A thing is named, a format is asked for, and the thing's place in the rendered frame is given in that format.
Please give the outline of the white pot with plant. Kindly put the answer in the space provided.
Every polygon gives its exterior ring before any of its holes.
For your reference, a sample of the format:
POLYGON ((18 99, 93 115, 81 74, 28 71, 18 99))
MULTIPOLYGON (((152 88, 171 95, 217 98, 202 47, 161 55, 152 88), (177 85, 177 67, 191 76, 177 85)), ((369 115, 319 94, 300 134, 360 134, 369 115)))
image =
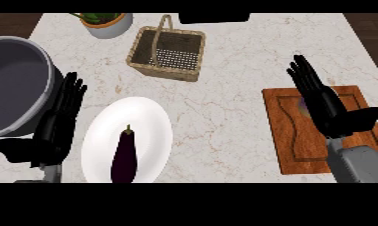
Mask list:
POLYGON ((132 13, 72 13, 89 33, 99 39, 118 37, 132 27, 132 13))

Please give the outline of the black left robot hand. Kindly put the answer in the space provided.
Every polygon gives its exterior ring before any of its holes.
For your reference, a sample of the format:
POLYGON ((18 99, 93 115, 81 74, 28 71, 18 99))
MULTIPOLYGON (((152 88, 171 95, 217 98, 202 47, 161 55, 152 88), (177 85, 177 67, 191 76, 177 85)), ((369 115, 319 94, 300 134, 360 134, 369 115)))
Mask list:
POLYGON ((72 145, 77 116, 87 85, 70 72, 59 87, 52 108, 44 112, 31 138, 0 140, 0 153, 10 163, 31 163, 31 167, 64 162, 72 145))

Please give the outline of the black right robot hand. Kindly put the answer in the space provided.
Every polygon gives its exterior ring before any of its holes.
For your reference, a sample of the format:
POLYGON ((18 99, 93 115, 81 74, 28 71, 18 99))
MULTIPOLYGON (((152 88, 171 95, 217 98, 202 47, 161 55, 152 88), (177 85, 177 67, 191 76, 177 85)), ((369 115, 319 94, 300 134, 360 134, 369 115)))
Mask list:
POLYGON ((319 132, 326 138, 352 136, 371 131, 378 121, 378 107, 349 111, 341 99, 326 86, 303 55, 294 56, 287 72, 304 99, 309 114, 319 132))

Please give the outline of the large grey pot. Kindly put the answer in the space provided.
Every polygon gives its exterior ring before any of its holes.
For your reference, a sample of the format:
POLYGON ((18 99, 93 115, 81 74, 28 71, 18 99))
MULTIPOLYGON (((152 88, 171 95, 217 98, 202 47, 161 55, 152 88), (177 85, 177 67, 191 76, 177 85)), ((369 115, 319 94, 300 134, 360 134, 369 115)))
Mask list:
POLYGON ((0 36, 0 137, 34 132, 62 79, 46 50, 25 38, 0 36))

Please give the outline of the black appliance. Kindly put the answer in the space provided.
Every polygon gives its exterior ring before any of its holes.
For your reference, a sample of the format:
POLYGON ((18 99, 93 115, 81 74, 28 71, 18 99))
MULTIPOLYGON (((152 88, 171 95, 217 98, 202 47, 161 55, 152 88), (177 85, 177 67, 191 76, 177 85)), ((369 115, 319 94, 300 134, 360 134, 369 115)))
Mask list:
POLYGON ((248 13, 180 13, 182 24, 245 22, 250 19, 248 13))

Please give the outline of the dark purple eggplant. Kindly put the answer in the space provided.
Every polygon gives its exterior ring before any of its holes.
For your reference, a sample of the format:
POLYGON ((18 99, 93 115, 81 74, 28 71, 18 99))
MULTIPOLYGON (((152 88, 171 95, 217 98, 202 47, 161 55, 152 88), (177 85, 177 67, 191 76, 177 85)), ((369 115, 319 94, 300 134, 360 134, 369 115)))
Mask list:
POLYGON ((120 134, 120 141, 112 159, 111 180, 114 183, 132 183, 137 172, 135 131, 127 127, 120 134))

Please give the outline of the white oval plate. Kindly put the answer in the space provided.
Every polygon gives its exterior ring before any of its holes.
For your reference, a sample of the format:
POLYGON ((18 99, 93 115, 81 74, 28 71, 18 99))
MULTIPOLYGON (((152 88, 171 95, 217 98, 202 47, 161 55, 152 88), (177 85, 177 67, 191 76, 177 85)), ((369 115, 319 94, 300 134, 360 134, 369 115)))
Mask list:
POLYGON ((166 167, 173 129, 161 105, 145 97, 115 101, 98 114, 83 141, 81 168, 86 180, 111 183, 111 162, 121 132, 132 128, 137 157, 136 183, 154 182, 166 167))

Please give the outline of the brown wooden cutting board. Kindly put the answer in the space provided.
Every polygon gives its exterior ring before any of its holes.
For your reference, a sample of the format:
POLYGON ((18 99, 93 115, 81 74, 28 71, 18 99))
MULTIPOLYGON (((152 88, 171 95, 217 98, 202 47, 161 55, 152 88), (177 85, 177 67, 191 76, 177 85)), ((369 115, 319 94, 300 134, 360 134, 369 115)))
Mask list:
MULTIPOLYGON (((368 108, 363 94, 356 85, 334 86, 349 111, 368 108)), ((310 117, 300 108, 301 95, 295 88, 263 89, 270 130, 276 148, 281 173, 331 173, 326 164, 328 150, 325 137, 319 133, 310 117)), ((378 151, 378 123, 371 131, 347 137, 344 148, 368 145, 378 151)))

